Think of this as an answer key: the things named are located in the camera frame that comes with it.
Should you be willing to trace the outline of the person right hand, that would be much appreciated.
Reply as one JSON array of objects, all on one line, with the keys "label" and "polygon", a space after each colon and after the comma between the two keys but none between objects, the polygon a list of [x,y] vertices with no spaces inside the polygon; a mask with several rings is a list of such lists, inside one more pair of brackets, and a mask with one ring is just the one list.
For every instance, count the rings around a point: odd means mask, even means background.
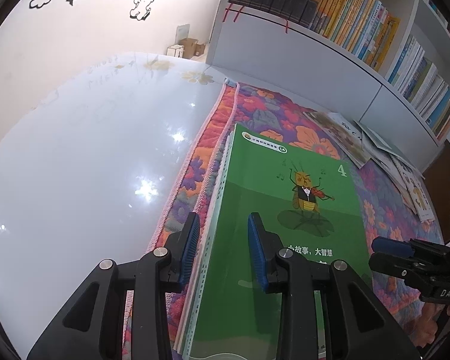
[{"label": "person right hand", "polygon": [[425,303],[412,341],[422,359],[450,359],[450,306]]}]

